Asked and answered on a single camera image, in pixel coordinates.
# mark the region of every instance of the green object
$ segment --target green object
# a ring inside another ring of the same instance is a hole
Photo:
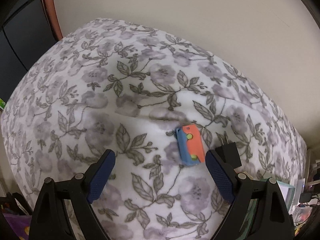
[[[250,200],[247,213],[246,213],[246,215],[244,217],[244,220],[243,220],[243,223],[242,223],[242,226],[241,226],[241,229],[240,229],[240,236],[236,240],[243,240],[243,239],[245,239],[247,237],[248,231],[251,228],[251,224],[252,224],[252,220],[253,220],[254,214],[255,214],[256,209],[257,209],[257,203],[258,203],[257,199]]]
[[[0,109],[4,109],[5,102],[0,98]]]
[[[191,154],[190,156],[191,156],[191,160],[193,160],[193,161],[198,159],[198,156],[195,154]]]

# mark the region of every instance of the yellow-green dot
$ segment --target yellow-green dot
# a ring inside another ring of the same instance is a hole
[[[191,160],[196,161],[198,159],[198,156],[195,154],[191,154]]]

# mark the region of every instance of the cable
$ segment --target cable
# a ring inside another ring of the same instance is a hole
[[[294,227],[297,227],[297,226],[300,226],[302,225],[303,223],[305,223],[309,218],[307,218],[306,220],[304,220],[302,223],[299,223],[298,225],[295,225]]]
[[[311,199],[317,199],[318,201],[317,201],[317,204],[320,202],[320,199],[319,199],[319,197],[318,197],[318,195],[313,195],[313,197],[311,198]]]
[[[17,53],[14,51],[14,49],[13,49],[13,47],[12,47],[12,45],[11,45],[8,37],[7,37],[7,34],[6,34],[5,31],[4,31],[4,28],[2,27],[1,29],[2,29],[2,32],[3,32],[3,34],[4,34],[4,37],[5,37],[5,39],[7,40],[7,42],[8,42],[8,44],[9,44],[12,52],[15,54],[15,56],[17,57],[17,59],[20,61],[20,63],[22,64],[23,68],[28,72],[26,66],[23,64],[23,62],[21,61],[21,59],[19,58],[19,56],[17,55]]]

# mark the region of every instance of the floral pattern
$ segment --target floral pattern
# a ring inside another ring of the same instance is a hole
[[[179,158],[174,129],[191,123],[205,151],[236,142],[238,171],[292,185],[303,176],[305,142],[253,81],[182,38],[121,20],[99,18],[55,44],[1,115],[8,160],[32,207],[45,177],[70,179],[107,148],[116,153],[93,209],[118,240],[206,240],[222,221],[228,205],[204,163]]]

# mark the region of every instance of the leaf print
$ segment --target leaf print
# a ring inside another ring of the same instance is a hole
[[[73,149],[71,149],[68,145],[67,145],[67,152],[68,152],[68,155],[69,155],[72,159],[76,160],[76,155],[75,155]]]
[[[153,190],[140,176],[132,174],[132,185],[135,192],[145,200],[153,201]]]
[[[82,49],[87,49],[88,47],[89,47],[89,44],[86,41],[82,42],[81,44]]]
[[[149,179],[157,177],[161,172],[161,166],[157,164],[150,170]]]
[[[100,65],[100,66],[108,65],[108,58],[105,57],[105,58],[101,59],[101,60],[99,61],[99,65]]]
[[[132,72],[130,76],[131,77],[137,77],[140,80],[144,80],[147,75],[145,73],[142,73],[142,72]]]
[[[66,91],[67,91],[67,88],[68,88],[68,80],[66,80],[62,86],[60,87],[60,90],[59,90],[59,97],[62,97]]]
[[[263,138],[259,133],[255,133],[254,138],[259,141],[259,145],[263,143]]]
[[[177,94],[173,93],[168,96],[168,103],[172,107],[181,106],[181,103],[177,102]]]
[[[249,128],[250,128],[250,131],[252,132],[252,134],[255,134],[255,128],[254,128],[254,125],[252,123],[252,120],[251,120],[251,117],[250,115],[248,114],[248,117],[247,117],[247,124],[249,125]]]
[[[253,154],[251,152],[251,148],[249,145],[247,145],[247,147],[245,148],[245,151],[244,151],[245,155],[247,156],[247,159],[250,159],[252,158]]]
[[[205,108],[203,105],[201,105],[200,103],[197,103],[196,101],[193,101],[193,105],[195,107],[195,109],[205,118],[208,119],[210,121],[213,121],[213,116],[212,113]]]
[[[30,144],[31,144],[31,140],[30,140],[30,141],[28,141],[27,146],[26,146],[26,150],[28,150],[28,149],[29,149]]]
[[[26,133],[23,133],[23,137],[22,137],[22,148],[25,149],[26,147],[26,142],[27,142],[27,135]]]
[[[150,169],[150,168],[154,167],[155,165],[156,165],[155,163],[147,163],[147,164],[143,165],[142,167],[145,169]]]
[[[128,76],[129,68],[126,64],[123,64],[122,62],[118,61],[117,69],[120,71],[121,74]]]
[[[131,72],[133,72],[138,67],[138,61],[134,61],[130,65]]]
[[[113,90],[115,91],[117,96],[119,96],[121,94],[121,92],[123,90],[123,86],[122,86],[121,81],[118,80],[118,81],[115,82],[115,86],[113,87]]]
[[[96,90],[96,87],[99,88],[101,87],[97,82],[91,82],[87,84],[87,87],[91,87],[93,91]]]
[[[215,123],[222,123],[222,127],[225,128],[228,125],[228,119],[224,117],[223,115],[216,115],[214,117]]]
[[[69,98],[67,96],[61,97],[60,100],[62,101],[63,105],[69,103]]]
[[[195,85],[199,80],[199,77],[193,77],[190,79],[190,85]]]
[[[213,96],[213,94],[208,94],[208,95],[207,95],[206,104],[208,105],[208,104],[210,104],[210,103],[213,103],[213,101],[214,101],[214,96]]]
[[[270,149],[268,147],[267,156],[266,156],[266,163],[268,163],[270,160]]]
[[[213,95],[212,95],[212,103],[210,104],[209,109],[213,113],[213,115],[216,114],[216,111],[217,111],[217,109],[216,109],[216,100],[214,100]]]
[[[176,134],[175,131],[165,132],[165,135],[166,136],[172,136],[173,135],[175,138],[177,138],[177,134]]]
[[[105,208],[104,212],[105,212],[104,214],[112,221],[113,221],[112,216],[115,216],[115,217],[119,216],[116,212],[114,212],[113,210],[111,210],[109,208]]]
[[[266,167],[266,159],[265,159],[265,156],[263,155],[263,153],[259,150],[259,161],[260,161],[260,164],[261,164],[261,167],[266,170],[267,167]]]
[[[32,190],[33,186],[32,186],[32,182],[31,182],[31,177],[30,177],[30,174],[27,172],[26,168],[24,169],[24,176],[26,178],[26,181],[27,181],[29,188]]]
[[[237,92],[239,92],[239,86],[238,86],[238,84],[236,83],[236,81],[232,80],[232,81],[231,81],[231,84],[232,84],[232,86],[235,88],[235,90],[236,90]]]
[[[192,213],[190,213],[189,211],[185,210],[185,209],[183,208],[183,206],[180,206],[180,208],[181,208],[181,210],[185,213],[185,215],[186,215],[189,219],[191,219],[192,221],[201,222],[202,220],[205,219],[205,217],[204,217],[204,215],[203,215],[202,213],[195,215],[195,214],[192,214]]]
[[[137,150],[134,149],[129,149],[128,151],[125,152],[125,155],[129,158],[134,160],[133,165],[138,166],[141,163],[144,163],[144,157],[142,153],[138,152]]]
[[[62,155],[62,144],[61,144],[61,141],[59,139],[55,140],[54,150],[56,152],[57,158],[60,159],[61,155]]]
[[[126,207],[127,209],[129,209],[129,210],[137,210],[137,209],[139,209],[139,207],[138,207],[137,205],[135,205],[135,204],[132,204],[131,201],[132,201],[132,200],[131,200],[130,198],[127,199],[126,201],[124,201],[125,207]]]
[[[161,165],[160,158],[161,158],[161,156],[158,155],[158,154],[155,155],[155,156],[153,156],[153,162],[154,162],[155,164]]]
[[[41,139],[41,140],[38,140],[38,142],[37,142],[37,143],[38,143],[38,145],[40,145],[41,150],[42,150],[43,146],[47,146],[47,145],[46,145],[46,143],[45,143],[45,141],[44,141],[44,140],[42,140],[42,139]]]
[[[130,136],[122,124],[116,132],[116,141],[120,150],[125,151],[130,142]]]
[[[158,194],[158,191],[161,190],[161,188],[163,187],[164,183],[163,183],[163,173],[161,172],[159,176],[157,176],[154,180],[153,180],[153,187],[155,189],[156,194]]]
[[[197,225],[197,224],[196,224],[196,223],[193,223],[193,222],[184,222],[184,223],[182,223],[181,225],[177,226],[177,228],[186,228],[186,229],[189,229],[189,228],[194,227],[195,225]]]
[[[238,149],[242,149],[243,147],[246,146],[246,144],[244,144],[242,141],[236,142],[236,145],[237,145],[237,148],[238,148]]]
[[[157,97],[157,98],[160,98],[166,95],[166,93],[159,92],[159,91],[150,93],[148,91],[145,92],[145,90],[143,90],[141,94],[147,95],[148,97]]]
[[[103,90],[103,92],[110,90],[113,88],[114,83],[110,83],[109,85],[106,86],[106,88]]]
[[[178,75],[177,75],[177,79],[178,79],[178,82],[183,86],[183,87],[186,87],[188,85],[188,78],[187,76],[185,75],[185,73],[183,71],[179,71]]]
[[[207,226],[207,223],[205,222],[197,226],[198,236],[203,236],[209,232],[209,230],[205,229],[206,226]]]
[[[167,86],[167,85],[160,85],[157,83],[153,83],[158,89],[160,89],[163,92],[168,92],[168,93],[172,93],[175,92],[174,89],[171,86]]]
[[[49,105],[49,107],[47,108],[47,111],[45,112],[45,118],[44,120],[47,121],[51,116],[52,116],[52,113],[51,113],[51,105]]]
[[[212,133],[207,129],[204,128],[202,131],[202,138],[207,145],[207,147],[210,149],[211,143],[212,143]]]
[[[139,209],[137,211],[137,220],[139,221],[143,229],[146,229],[147,225],[150,223],[150,218],[142,209]]]
[[[116,52],[121,51],[122,48],[123,48],[122,42],[119,42],[118,44],[115,45],[115,51]]]
[[[171,220],[172,220],[172,214],[171,214],[171,213],[169,213],[169,215],[167,215],[167,221],[170,223],[170,222],[171,222]]]
[[[166,226],[166,227],[169,226],[168,221],[164,217],[159,216],[159,215],[156,215],[156,217],[157,217],[157,221],[159,224]]]
[[[229,208],[229,204],[222,198],[217,187],[211,194],[211,206],[216,212],[222,215],[225,215]]]
[[[200,93],[200,90],[198,89],[198,88],[196,88],[195,86],[188,86],[187,87],[187,89],[189,90],[189,91],[192,91],[192,92],[194,92],[195,94],[199,94]]]
[[[127,214],[127,217],[125,218],[124,222],[126,222],[126,223],[127,223],[127,222],[131,222],[132,220],[135,219],[136,215],[137,215],[137,212],[136,212],[136,211]]]
[[[142,145],[143,142],[144,142],[144,139],[146,138],[146,136],[147,136],[146,133],[136,136],[136,137],[132,140],[131,147],[137,147],[137,146]]]
[[[227,70],[231,75],[233,75],[234,77],[237,76],[237,74],[235,73],[235,71],[234,71],[230,66],[228,66],[226,63],[223,63],[223,65],[225,66],[226,70]]]
[[[60,113],[60,111],[58,111],[58,125],[61,131],[67,132],[68,120]]]
[[[167,194],[159,194],[156,198],[158,204],[167,204],[168,208],[172,208],[174,204],[174,197]]]
[[[105,211],[104,211],[103,208],[99,208],[99,209],[98,209],[98,213],[99,213],[100,215],[103,215],[103,214],[105,213]]]
[[[72,109],[69,115],[69,125],[73,124],[75,121],[75,111]]]
[[[175,40],[175,38],[173,38],[173,37],[170,36],[169,34],[166,34],[166,35],[165,35],[165,38],[166,38],[168,41],[170,41],[170,42],[172,42],[172,43],[174,43],[174,44],[177,43],[177,41]]]
[[[131,90],[132,92],[138,93],[138,94],[141,93],[141,90],[140,90],[138,87],[136,87],[136,86],[134,86],[134,85],[132,85],[132,84],[129,84],[129,86],[130,86],[130,90]]]
[[[49,147],[49,150],[48,150],[49,153],[53,151],[54,145],[55,145],[54,142],[52,144],[50,144],[50,147]]]

